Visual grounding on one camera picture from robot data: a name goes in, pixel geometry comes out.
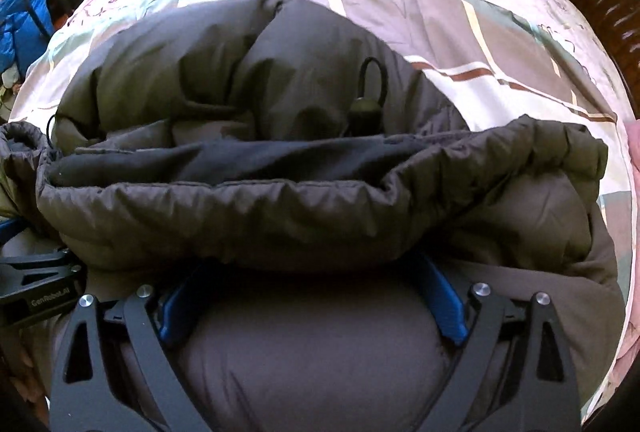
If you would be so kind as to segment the blue jacket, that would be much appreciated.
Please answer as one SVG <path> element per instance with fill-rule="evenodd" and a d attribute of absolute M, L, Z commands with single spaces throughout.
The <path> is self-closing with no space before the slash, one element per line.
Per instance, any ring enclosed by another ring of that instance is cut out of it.
<path fill-rule="evenodd" d="M 53 31 L 47 0 L 1 0 L 1 72 L 15 68 L 23 82 Z"/>

